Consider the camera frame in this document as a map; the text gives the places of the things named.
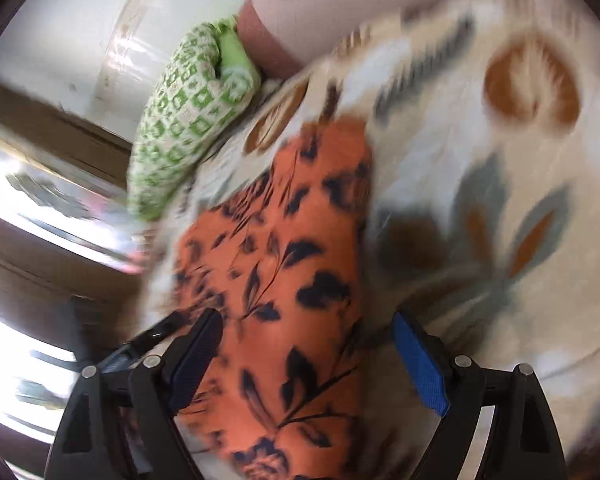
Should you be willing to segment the beige leaf print blanket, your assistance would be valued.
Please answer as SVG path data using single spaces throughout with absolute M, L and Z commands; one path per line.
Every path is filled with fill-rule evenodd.
M 372 152 L 360 268 L 362 428 L 346 479 L 408 479 L 438 416 L 393 345 L 404 308 L 453 354 L 531 365 L 570 479 L 600 479 L 600 19 L 584 0 L 446 0 L 366 23 L 176 189 L 144 317 L 180 310 L 180 240 L 309 122 Z M 178 419 L 204 478 L 249 479 Z

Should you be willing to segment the orange black floral blouse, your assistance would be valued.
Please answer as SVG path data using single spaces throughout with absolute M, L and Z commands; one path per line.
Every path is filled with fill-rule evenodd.
M 345 479 L 362 428 L 358 250 L 372 152 L 360 118 L 309 122 L 183 234 L 178 308 L 223 337 L 178 419 L 249 479 Z

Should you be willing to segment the green white checkered pillow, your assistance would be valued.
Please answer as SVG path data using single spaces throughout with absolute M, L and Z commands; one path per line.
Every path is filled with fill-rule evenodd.
M 130 214 L 158 219 L 216 139 L 249 106 L 261 76 L 234 18 L 194 26 L 144 107 L 126 173 Z

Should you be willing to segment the stained glass window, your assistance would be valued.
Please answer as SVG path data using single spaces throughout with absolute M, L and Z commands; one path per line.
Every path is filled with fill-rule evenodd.
M 120 346 L 140 286 L 140 222 L 113 186 L 39 160 L 0 124 L 0 440 L 47 448 L 76 347 Z

